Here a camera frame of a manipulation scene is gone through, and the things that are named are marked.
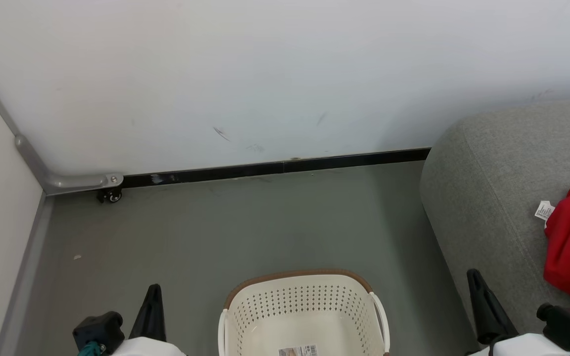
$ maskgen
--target black baseboard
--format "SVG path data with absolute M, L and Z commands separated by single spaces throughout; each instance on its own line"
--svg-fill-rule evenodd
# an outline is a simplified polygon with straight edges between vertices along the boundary
M 150 187 L 153 185 L 202 182 L 204 180 L 264 176 L 267 174 L 289 172 L 317 171 L 319 169 L 355 167 L 360 165 L 421 161 L 426 159 L 429 152 L 429 148 L 418 148 L 405 149 L 402 151 L 366 153 L 364 155 L 333 156 L 304 160 L 288 160 L 283 162 L 269 162 L 254 165 L 195 169 L 192 171 L 137 174 L 134 176 L 125 176 L 121 187 Z

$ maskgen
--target gray metal bracket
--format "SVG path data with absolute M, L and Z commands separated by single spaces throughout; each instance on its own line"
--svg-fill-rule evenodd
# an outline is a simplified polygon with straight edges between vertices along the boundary
M 14 136 L 14 146 L 25 160 L 25 164 L 30 167 L 46 195 L 114 188 L 121 185 L 124 180 L 124 176 L 118 173 L 61 176 L 48 169 L 24 135 Z

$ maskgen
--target brown basket rim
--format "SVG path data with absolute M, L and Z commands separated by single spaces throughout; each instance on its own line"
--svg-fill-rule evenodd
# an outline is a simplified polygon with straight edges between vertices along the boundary
M 373 291 L 373 288 L 371 288 L 371 285 L 366 281 L 366 279 L 364 279 L 360 275 L 357 275 L 354 272 L 351 272 L 350 270 L 337 269 L 337 268 L 291 270 L 288 272 L 278 272 L 278 273 L 262 275 L 261 277 L 251 278 L 251 279 L 248 279 L 247 281 L 242 282 L 241 284 L 236 286 L 233 289 L 233 291 L 230 292 L 230 294 L 228 294 L 228 297 L 226 298 L 226 303 L 224 304 L 224 309 L 229 309 L 230 304 L 233 303 L 233 299 L 235 299 L 236 295 L 239 294 L 239 292 L 243 288 L 246 288 L 247 286 L 251 286 L 252 284 L 258 284 L 258 283 L 267 282 L 267 281 L 274 281 L 275 279 L 282 279 L 282 278 L 289 278 L 289 277 L 301 277 L 303 275 L 321 275 L 321 274 L 346 275 L 346 277 L 351 277 L 351 278 L 355 279 L 356 281 L 358 281 L 364 287 L 364 289 L 367 291 L 367 293 L 371 293 Z

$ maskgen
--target gray floor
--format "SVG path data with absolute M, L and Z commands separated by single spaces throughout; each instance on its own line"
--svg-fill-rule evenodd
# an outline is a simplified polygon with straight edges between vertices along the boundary
M 219 314 L 236 284 L 329 267 L 373 286 L 391 323 L 391 355 L 463 355 L 475 342 L 419 200 L 422 166 L 130 189 L 113 205 L 91 193 L 59 197 L 21 354 L 75 355 L 73 327 L 106 311 L 124 316 L 128 334 L 147 287 L 159 283 L 168 342 L 216 356 Z

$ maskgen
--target basket handle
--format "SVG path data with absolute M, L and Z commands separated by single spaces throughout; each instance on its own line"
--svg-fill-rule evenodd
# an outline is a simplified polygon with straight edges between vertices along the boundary
M 384 338 L 384 352 L 388 354 L 391 350 L 391 334 L 388 327 L 388 319 L 386 318 L 386 311 L 384 311 L 384 306 L 382 306 L 382 302 L 375 295 L 375 293 L 370 293 L 371 297 L 373 297 L 373 302 L 375 302 L 375 307 L 378 309 L 378 314 L 380 314 L 380 319 L 382 319 L 382 336 Z
M 228 309 L 224 309 L 219 317 L 219 333 L 217 334 L 217 342 L 219 342 L 219 356 L 226 356 L 226 316 Z

